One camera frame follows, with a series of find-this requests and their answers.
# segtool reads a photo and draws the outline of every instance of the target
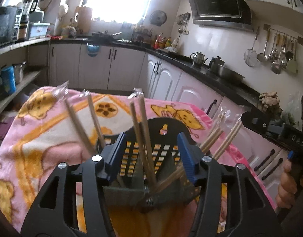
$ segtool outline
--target pink blanket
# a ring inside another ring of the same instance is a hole
[[[0,148],[0,209],[19,232],[34,198],[55,166],[63,161],[79,164],[89,158],[62,101],[56,102],[53,97],[53,89],[43,87],[30,97]],[[104,134],[117,134],[133,126],[127,97],[93,93],[92,99]],[[90,141],[95,143],[97,134],[86,99],[80,97],[80,92],[70,90],[68,101],[81,119]],[[146,99],[146,112],[149,119],[173,117],[182,121],[196,142],[203,141],[212,125],[211,118],[191,104]],[[212,153],[221,142],[222,138],[214,144]],[[227,148],[219,162],[230,166],[246,165],[275,207],[265,187],[234,145]],[[190,204],[189,212],[185,214],[194,215],[195,209],[196,206]]]

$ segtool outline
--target dish rack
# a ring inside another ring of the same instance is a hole
[[[154,169],[157,181],[167,178],[176,170],[180,162],[180,153],[177,147],[177,136],[184,132],[191,145],[195,142],[191,138],[188,128],[174,118],[153,118],[148,120],[148,127],[152,146]],[[138,143],[134,128],[125,132],[127,147],[123,154],[120,175],[126,188],[120,188],[116,183],[110,187],[104,187],[105,199],[108,205],[136,206],[142,200],[149,186],[140,159]],[[114,144],[117,135],[104,135],[109,144]],[[97,140],[96,150],[102,151],[100,142]],[[173,182],[162,192],[155,194],[145,206],[158,206],[167,202],[189,203],[199,193],[200,188],[194,187],[186,177],[181,177]]]

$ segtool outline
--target strainer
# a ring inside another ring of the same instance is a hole
[[[245,51],[244,53],[244,60],[245,60],[245,63],[249,66],[249,67],[253,67],[255,66],[257,63],[258,63],[258,59],[257,59],[257,53],[256,51],[254,50],[254,46],[255,46],[255,43],[256,43],[256,40],[259,36],[259,32],[260,32],[260,27],[258,27],[257,29],[257,33],[256,33],[256,37],[255,37],[255,41],[254,41],[254,44],[252,45],[252,49],[248,49]]]

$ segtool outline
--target human hand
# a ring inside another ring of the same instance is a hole
[[[290,209],[295,203],[295,193],[297,192],[296,182],[289,174],[292,170],[292,163],[286,161],[283,164],[284,172],[281,175],[281,183],[278,186],[278,194],[275,201],[280,208]],[[303,187],[303,176],[300,179],[300,184]]]

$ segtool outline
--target wooden shelf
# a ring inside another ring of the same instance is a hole
[[[19,94],[24,87],[31,83],[43,70],[44,69],[31,71],[24,75],[22,82],[17,85],[17,90],[15,91],[15,93],[9,95],[8,97],[0,101],[0,114],[6,108],[6,106],[8,106],[8,104],[14,99],[14,97],[16,97],[16,95]]]
[[[29,40],[29,41],[25,41],[25,42],[20,42],[20,43],[14,43],[14,44],[11,44],[11,45],[7,45],[7,46],[4,46],[4,47],[0,48],[0,54],[6,53],[8,51],[15,50],[15,49],[18,49],[18,48],[21,48],[21,47],[25,47],[25,46],[28,46],[28,45],[32,45],[32,44],[35,44],[35,43],[46,42],[46,41],[49,41],[50,39],[51,39],[50,37],[37,38],[37,39],[34,39],[34,40]]]

